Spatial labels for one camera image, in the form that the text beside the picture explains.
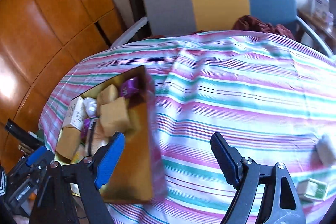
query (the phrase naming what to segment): striped tablecloth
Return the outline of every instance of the striped tablecloth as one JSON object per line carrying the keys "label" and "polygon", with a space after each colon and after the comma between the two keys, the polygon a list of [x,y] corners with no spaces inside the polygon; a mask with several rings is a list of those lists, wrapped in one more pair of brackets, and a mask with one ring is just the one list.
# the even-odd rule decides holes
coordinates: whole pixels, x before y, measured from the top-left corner
{"label": "striped tablecloth", "polygon": [[[281,36],[242,31],[116,47],[84,59],[59,82],[40,118],[48,148],[55,150],[72,98],[142,64],[156,85],[168,196],[154,205],[110,205],[116,223],[220,223],[235,191],[210,149],[216,131],[259,164],[284,162],[295,185],[309,177],[330,183],[325,202],[303,203],[307,223],[319,222],[336,195],[336,169],[324,167],[315,150],[321,134],[336,131],[332,60]],[[260,186],[248,223],[262,194]]]}

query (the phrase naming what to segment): dark red fabric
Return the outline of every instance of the dark red fabric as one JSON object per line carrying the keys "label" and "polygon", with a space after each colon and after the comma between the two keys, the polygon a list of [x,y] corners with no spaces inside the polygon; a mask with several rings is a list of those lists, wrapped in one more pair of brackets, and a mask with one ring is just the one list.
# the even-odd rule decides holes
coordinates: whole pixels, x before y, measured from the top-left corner
{"label": "dark red fabric", "polygon": [[295,40],[292,32],[288,30],[285,26],[278,24],[274,27],[272,24],[264,23],[250,15],[246,15],[238,19],[233,25],[232,30],[275,33]]}

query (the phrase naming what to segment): green and white box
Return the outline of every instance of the green and white box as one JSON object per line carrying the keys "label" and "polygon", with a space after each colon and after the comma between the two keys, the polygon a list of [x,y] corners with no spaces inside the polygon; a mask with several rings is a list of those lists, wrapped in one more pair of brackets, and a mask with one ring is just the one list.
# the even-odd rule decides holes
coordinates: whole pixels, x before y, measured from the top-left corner
{"label": "green and white box", "polygon": [[328,190],[327,183],[311,178],[300,182],[296,187],[299,198],[308,201],[324,201]]}

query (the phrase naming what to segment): metal bolt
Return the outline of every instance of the metal bolt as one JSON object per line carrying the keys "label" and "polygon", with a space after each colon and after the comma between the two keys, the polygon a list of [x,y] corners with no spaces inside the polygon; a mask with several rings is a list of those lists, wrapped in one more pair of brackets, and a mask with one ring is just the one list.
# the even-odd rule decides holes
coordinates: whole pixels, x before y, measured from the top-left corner
{"label": "metal bolt", "polygon": [[91,157],[85,157],[83,161],[84,161],[85,164],[89,164],[89,163],[92,162],[92,158]]}
{"label": "metal bolt", "polygon": [[243,158],[243,162],[245,164],[251,164],[253,162],[253,160],[251,158],[249,158],[249,157],[245,157],[245,158]]}
{"label": "metal bolt", "polygon": [[59,165],[59,162],[58,162],[58,161],[53,161],[53,162],[50,164],[50,167],[51,167],[51,168],[56,168],[58,165]]}
{"label": "metal bolt", "polygon": [[280,169],[284,169],[285,168],[285,164],[282,162],[277,162],[277,167],[279,167]]}

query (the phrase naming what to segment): chair armrest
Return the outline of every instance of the chair armrest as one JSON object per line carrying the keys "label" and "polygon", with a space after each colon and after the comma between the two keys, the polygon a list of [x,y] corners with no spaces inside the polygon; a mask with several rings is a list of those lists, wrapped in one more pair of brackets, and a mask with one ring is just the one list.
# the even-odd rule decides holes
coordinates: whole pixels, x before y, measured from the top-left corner
{"label": "chair armrest", "polygon": [[140,18],[131,27],[129,27],[126,32],[124,32],[119,38],[117,38],[110,48],[118,47],[126,44],[144,25],[148,22],[147,17]]}
{"label": "chair armrest", "polygon": [[315,43],[320,45],[322,53],[324,55],[328,57],[332,57],[334,55],[329,46],[314,32],[314,30],[307,23],[305,23],[299,16],[296,16],[296,20],[300,27],[310,36],[310,38]]}

